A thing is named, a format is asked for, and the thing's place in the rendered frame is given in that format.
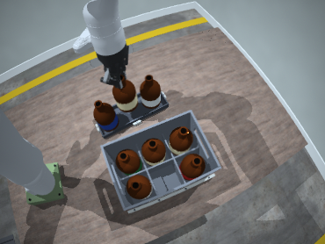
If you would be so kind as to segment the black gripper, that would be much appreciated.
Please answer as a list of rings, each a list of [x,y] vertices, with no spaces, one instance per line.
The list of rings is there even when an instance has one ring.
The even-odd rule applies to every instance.
[[[100,82],[117,86],[115,88],[122,89],[123,84],[120,75],[126,79],[126,65],[128,64],[129,46],[125,44],[124,48],[112,55],[97,54],[97,58],[104,64],[105,76],[101,77]],[[126,57],[126,58],[125,58]],[[120,66],[121,64],[121,66]],[[117,73],[117,74],[116,74]],[[114,77],[116,76],[116,77]],[[114,80],[114,81],[113,81]]]

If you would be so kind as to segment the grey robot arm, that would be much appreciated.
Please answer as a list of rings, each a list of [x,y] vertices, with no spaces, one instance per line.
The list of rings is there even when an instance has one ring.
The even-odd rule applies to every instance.
[[[73,45],[77,54],[94,47],[97,54],[112,55],[124,48],[126,38],[119,16],[119,0],[92,0],[83,7],[83,17],[87,28]],[[19,134],[1,109],[0,175],[33,195],[46,195],[55,186],[41,151]]]

